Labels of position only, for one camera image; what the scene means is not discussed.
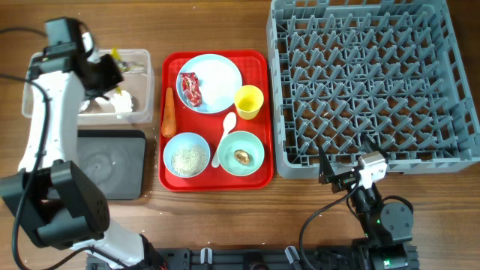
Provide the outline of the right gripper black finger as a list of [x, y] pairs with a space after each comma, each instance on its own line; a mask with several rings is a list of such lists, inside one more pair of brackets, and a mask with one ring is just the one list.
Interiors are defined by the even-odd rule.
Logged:
[[333, 176], [335, 172], [322, 146], [319, 147], [319, 159], [319, 176]]
[[361, 135], [361, 141], [367, 152], [379, 152], [386, 160], [390, 159], [389, 154], [379, 147], [366, 133]]

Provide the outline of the yellow silver foil wrapper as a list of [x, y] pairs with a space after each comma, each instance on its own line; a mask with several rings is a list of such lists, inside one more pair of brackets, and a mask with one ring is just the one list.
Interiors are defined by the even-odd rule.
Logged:
[[123, 53], [113, 48], [111, 56], [121, 74], [124, 75], [123, 86], [127, 86], [129, 91], [134, 87], [144, 87], [148, 84], [148, 54], [145, 52], [128, 52]]

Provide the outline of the brown mushroom piece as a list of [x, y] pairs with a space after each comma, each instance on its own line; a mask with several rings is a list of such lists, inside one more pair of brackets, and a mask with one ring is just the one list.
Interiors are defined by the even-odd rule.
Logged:
[[251, 162], [250, 155], [242, 149], [235, 150], [234, 158], [244, 166], [247, 166]]

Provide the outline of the orange carrot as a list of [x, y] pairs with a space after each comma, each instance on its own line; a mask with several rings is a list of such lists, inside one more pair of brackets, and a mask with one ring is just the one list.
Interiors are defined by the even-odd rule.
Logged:
[[165, 91], [163, 120], [161, 124], [161, 134], [163, 137], [170, 138], [176, 135], [176, 114], [173, 89], [168, 87]]

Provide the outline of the red candy wrapper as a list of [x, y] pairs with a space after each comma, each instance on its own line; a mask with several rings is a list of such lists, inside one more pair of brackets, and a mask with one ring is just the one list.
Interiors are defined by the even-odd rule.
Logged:
[[202, 102], [202, 94], [200, 92], [200, 81], [197, 75], [193, 73], [180, 73], [181, 87], [184, 96], [188, 99], [192, 107], [199, 107]]

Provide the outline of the yellow plastic cup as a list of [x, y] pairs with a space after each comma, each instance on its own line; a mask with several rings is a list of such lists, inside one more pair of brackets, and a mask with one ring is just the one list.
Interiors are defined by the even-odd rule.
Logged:
[[238, 116], [244, 120], [254, 119], [264, 103], [263, 92], [254, 85], [243, 85], [234, 97]]

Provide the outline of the light blue small bowl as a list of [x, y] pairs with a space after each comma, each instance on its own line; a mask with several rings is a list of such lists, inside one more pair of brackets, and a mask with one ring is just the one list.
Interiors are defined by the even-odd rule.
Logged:
[[204, 169], [200, 172], [202, 173], [206, 167], [209, 165], [211, 151], [209, 148], [209, 144], [207, 141], [200, 135], [196, 133], [186, 132], [186, 133], [179, 133], [175, 135], [163, 149], [163, 163], [174, 176], [178, 176], [180, 178], [192, 178], [198, 176], [200, 173], [191, 176], [191, 177], [184, 177], [178, 175], [172, 167], [172, 157], [176, 150], [181, 148], [182, 146], [191, 146], [191, 145], [200, 145], [202, 146], [208, 153], [208, 163], [205, 165]]

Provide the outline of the white rice grains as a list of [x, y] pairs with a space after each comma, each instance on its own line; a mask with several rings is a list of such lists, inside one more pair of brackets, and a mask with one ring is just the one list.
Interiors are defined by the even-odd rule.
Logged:
[[208, 163], [209, 156], [201, 145], [182, 146], [172, 156], [172, 167], [184, 177], [195, 176]]

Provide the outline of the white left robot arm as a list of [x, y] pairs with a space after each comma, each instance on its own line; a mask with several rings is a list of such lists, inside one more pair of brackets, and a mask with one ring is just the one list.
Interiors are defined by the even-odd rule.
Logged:
[[86, 99], [122, 81], [109, 54], [92, 59], [83, 46], [48, 46], [31, 63], [34, 112], [18, 172], [1, 180], [1, 198], [14, 216], [13, 259], [21, 269], [19, 234], [38, 248], [88, 252], [112, 268], [166, 269], [144, 235], [110, 218], [107, 198], [77, 166], [78, 114]]

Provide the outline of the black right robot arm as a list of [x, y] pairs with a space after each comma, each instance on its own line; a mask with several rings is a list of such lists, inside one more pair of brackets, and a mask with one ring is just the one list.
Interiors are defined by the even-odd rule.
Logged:
[[347, 192], [346, 204], [361, 224], [364, 238], [350, 246], [318, 247], [316, 257], [327, 269], [418, 269], [413, 238], [414, 208], [400, 196], [381, 196], [376, 183], [386, 176], [386, 151], [367, 135], [361, 135], [367, 152], [351, 170], [334, 172], [326, 153], [319, 151], [319, 182], [333, 192]]

